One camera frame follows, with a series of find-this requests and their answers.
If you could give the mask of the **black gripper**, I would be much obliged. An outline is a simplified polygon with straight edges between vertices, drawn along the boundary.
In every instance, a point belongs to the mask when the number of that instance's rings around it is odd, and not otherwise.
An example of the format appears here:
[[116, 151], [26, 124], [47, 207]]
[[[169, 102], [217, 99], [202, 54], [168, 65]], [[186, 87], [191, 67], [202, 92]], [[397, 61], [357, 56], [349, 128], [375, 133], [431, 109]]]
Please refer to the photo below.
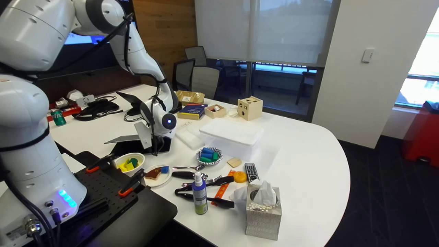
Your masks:
[[153, 147], [150, 148], [151, 154], [168, 153], [172, 146], [172, 139], [168, 136], [154, 137]]

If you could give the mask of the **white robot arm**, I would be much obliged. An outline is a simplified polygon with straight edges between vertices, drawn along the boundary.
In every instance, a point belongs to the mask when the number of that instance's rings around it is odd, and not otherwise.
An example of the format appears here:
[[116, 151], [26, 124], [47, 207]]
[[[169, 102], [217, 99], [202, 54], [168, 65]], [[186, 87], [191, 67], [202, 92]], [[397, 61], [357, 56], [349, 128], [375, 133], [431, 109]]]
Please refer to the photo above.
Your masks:
[[0, 196], [2, 247], [32, 240], [55, 246], [61, 225], [79, 214], [88, 194], [51, 137], [50, 100], [33, 84], [54, 67], [72, 33], [101, 36], [125, 72], [157, 81], [136, 125], [146, 148], [157, 148], [177, 124], [177, 96], [120, 0], [2, 0], [0, 158], [7, 184]]

